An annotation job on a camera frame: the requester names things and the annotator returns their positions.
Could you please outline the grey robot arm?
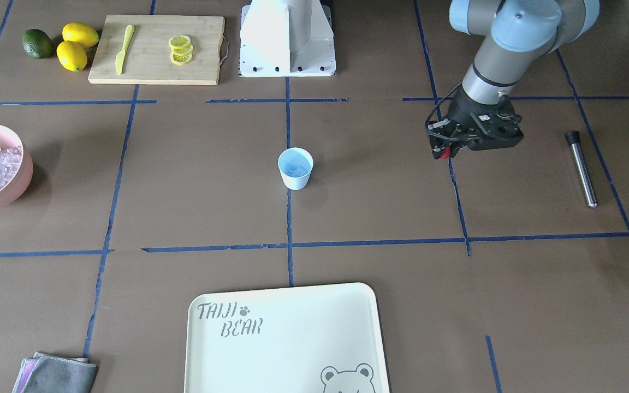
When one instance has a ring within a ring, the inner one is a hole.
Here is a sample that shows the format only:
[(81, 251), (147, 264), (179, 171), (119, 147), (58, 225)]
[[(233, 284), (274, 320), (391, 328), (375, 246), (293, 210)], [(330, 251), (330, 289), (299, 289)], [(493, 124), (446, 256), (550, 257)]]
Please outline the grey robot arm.
[(432, 156), (519, 144), (522, 118), (510, 93), (532, 62), (581, 37), (600, 12), (599, 1), (452, 1), (452, 27), (484, 40), (462, 82), (447, 94), (447, 114), (426, 119)]

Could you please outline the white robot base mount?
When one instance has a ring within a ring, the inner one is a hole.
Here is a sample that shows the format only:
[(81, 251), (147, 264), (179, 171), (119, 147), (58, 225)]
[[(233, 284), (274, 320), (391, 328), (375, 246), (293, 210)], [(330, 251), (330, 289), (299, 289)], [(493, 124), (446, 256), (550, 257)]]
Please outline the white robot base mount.
[(335, 75), (327, 1), (252, 1), (241, 9), (239, 74), (245, 78)]

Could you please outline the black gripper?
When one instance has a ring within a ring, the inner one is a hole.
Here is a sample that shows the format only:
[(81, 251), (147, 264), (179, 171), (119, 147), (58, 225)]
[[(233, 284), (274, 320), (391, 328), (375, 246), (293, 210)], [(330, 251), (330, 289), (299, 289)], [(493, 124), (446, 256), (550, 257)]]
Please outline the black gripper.
[(510, 148), (524, 139), (519, 124), (521, 116), (515, 112), (507, 94), (499, 94), (496, 104), (480, 104), (462, 88), (455, 88), (447, 114), (433, 121), (432, 115), (451, 94), (440, 99), (427, 117), (427, 134), (434, 159), (456, 157), (460, 149), (495, 150)]

